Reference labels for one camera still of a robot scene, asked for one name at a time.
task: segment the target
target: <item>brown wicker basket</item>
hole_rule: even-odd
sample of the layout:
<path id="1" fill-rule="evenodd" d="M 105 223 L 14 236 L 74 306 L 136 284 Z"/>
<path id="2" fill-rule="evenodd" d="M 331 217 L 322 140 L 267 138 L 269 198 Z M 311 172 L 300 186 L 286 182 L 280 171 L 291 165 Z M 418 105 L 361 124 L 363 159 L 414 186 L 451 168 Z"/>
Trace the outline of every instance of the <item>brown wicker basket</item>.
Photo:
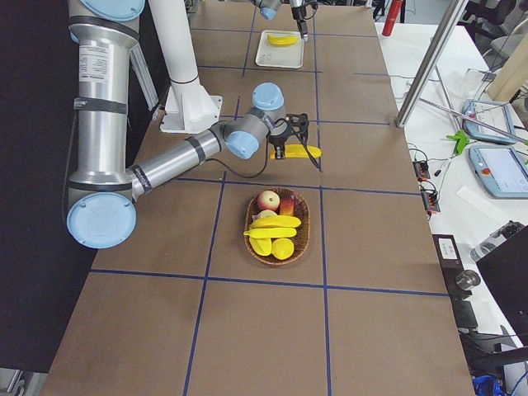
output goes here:
<path id="1" fill-rule="evenodd" d="M 290 264 L 291 262 L 294 262 L 297 260 L 306 250 L 306 247 L 308 246 L 309 241 L 309 235 L 310 235 L 310 215 L 308 211 L 308 205 L 306 205 L 306 201 L 303 199 L 303 197 L 292 190 L 289 190 L 287 188 L 283 187 L 274 187 L 274 188 L 268 188 L 267 190 L 271 190 L 277 193 L 277 195 L 282 199 L 287 196 L 294 196 L 295 197 L 295 207 L 294 207 L 294 216 L 298 217 L 301 221 L 301 225 L 297 228 L 297 235 L 295 235 L 293 238 L 291 238 L 291 241 L 294 243 L 294 254 L 291 255 L 291 257 L 288 257 L 285 260 L 279 260 L 278 258 L 275 258 L 273 255 L 270 256 L 259 256 L 256 254 L 251 244 L 249 243 L 249 237 L 244 236 L 244 242 L 246 243 L 246 248 L 251 253 L 253 257 L 255 257 L 258 261 L 263 262 L 264 264 L 267 264 L 268 266 L 284 266 L 285 264 Z M 249 205 L 247 206 L 247 213 L 246 213 L 246 222 L 244 224 L 244 230 L 249 229 L 249 224 L 253 221 L 253 216 L 258 215 L 260 210 L 257 206 L 257 198 L 259 194 L 256 194 L 251 201 L 249 202 Z"/>

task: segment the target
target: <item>green clip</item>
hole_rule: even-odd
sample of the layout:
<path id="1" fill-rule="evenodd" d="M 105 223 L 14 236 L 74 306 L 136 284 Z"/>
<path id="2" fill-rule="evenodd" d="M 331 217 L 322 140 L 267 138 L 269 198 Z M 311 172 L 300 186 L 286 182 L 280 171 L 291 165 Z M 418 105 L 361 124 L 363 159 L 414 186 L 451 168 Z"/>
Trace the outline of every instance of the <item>green clip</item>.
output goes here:
<path id="1" fill-rule="evenodd" d="M 459 130 L 456 134 L 448 134 L 446 138 L 456 140 L 455 155 L 461 155 L 469 143 L 469 139 L 463 130 Z"/>

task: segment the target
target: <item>black chair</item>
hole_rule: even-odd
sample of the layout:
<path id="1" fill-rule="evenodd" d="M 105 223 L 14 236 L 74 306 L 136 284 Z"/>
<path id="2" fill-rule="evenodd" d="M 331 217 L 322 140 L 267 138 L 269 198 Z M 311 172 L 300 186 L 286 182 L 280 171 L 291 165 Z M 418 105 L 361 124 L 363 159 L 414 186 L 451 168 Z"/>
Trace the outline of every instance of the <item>black chair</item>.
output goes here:
<path id="1" fill-rule="evenodd" d="M 493 26 L 502 25 L 515 6 L 516 0 L 469 0 L 462 20 L 468 21 L 470 17 L 474 19 L 470 23 L 459 22 L 459 25 L 465 26 L 473 41 L 476 35 L 497 39 L 500 35 L 485 30 L 483 23 L 487 22 Z"/>

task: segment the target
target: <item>red cylinder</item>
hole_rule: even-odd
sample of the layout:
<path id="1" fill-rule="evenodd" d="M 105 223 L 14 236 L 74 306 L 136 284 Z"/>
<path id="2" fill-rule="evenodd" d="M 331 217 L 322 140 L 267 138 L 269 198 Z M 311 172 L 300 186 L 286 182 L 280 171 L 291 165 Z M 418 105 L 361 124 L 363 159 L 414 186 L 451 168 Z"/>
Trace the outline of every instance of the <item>red cylinder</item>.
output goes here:
<path id="1" fill-rule="evenodd" d="M 402 9 L 402 3 L 403 0 L 393 0 L 390 4 L 389 13 L 387 14 L 383 31 L 381 32 L 382 35 L 389 36 L 393 32 L 394 23 L 396 22 L 399 11 Z"/>

